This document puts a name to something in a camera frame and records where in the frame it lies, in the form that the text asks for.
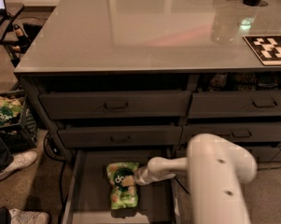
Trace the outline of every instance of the white countertop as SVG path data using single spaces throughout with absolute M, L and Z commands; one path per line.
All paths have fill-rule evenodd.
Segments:
M 62 0 L 16 73 L 281 70 L 243 35 L 281 35 L 281 0 Z

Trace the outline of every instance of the closed drawer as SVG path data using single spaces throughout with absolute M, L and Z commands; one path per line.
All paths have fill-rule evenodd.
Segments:
M 39 99 L 50 119 L 187 116 L 190 92 L 53 92 Z
M 137 207 L 110 209 L 110 189 L 105 168 L 109 163 L 164 157 L 164 150 L 79 151 L 63 216 L 63 224 L 175 223 L 170 181 L 138 187 Z
M 281 116 L 281 91 L 218 91 L 192 94 L 189 118 Z
M 191 124 L 184 127 L 183 142 L 188 143 L 198 133 L 216 134 L 231 142 L 280 142 L 281 122 Z
M 120 126 L 120 127 L 68 127 L 58 135 L 65 147 L 131 147 L 177 145 L 181 127 Z

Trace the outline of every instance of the person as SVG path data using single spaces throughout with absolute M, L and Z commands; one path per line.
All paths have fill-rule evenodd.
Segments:
M 33 164 L 37 159 L 35 151 L 26 151 L 12 155 L 6 143 L 0 137 L 0 181 L 17 170 Z M 27 212 L 19 209 L 0 207 L 0 224 L 48 224 L 49 214 L 45 212 Z

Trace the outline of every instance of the shoe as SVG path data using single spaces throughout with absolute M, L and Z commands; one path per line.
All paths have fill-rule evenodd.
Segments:
M 44 212 L 25 212 L 19 209 L 9 210 L 10 224 L 49 224 L 49 214 Z
M 13 155 L 13 162 L 0 173 L 0 181 L 7 178 L 12 172 L 30 166 L 37 159 L 34 151 L 27 151 Z

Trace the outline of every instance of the crate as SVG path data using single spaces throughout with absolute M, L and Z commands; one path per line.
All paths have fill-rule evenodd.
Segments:
M 0 137 L 7 144 L 11 152 L 22 151 L 36 147 L 38 140 L 38 127 L 30 108 L 29 101 L 24 91 L 10 91 L 0 93 L 0 96 L 24 97 L 24 104 L 18 122 L 0 127 Z

